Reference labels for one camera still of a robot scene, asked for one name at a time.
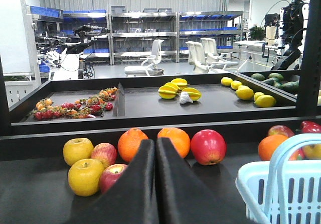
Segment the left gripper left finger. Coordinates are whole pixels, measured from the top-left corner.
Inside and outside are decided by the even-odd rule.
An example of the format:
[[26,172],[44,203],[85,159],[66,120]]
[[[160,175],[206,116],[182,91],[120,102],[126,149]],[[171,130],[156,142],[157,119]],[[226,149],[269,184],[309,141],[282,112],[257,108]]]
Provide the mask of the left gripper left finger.
[[154,193],[153,140],[143,140],[122,176],[67,223],[159,223]]

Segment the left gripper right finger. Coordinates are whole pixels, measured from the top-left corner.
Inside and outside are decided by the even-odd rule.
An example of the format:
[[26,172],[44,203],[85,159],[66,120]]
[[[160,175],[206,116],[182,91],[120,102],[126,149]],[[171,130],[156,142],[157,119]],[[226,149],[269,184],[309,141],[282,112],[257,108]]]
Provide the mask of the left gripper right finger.
[[215,169],[208,183],[177,153],[168,138],[156,147],[155,190],[160,223],[250,223],[231,181]]

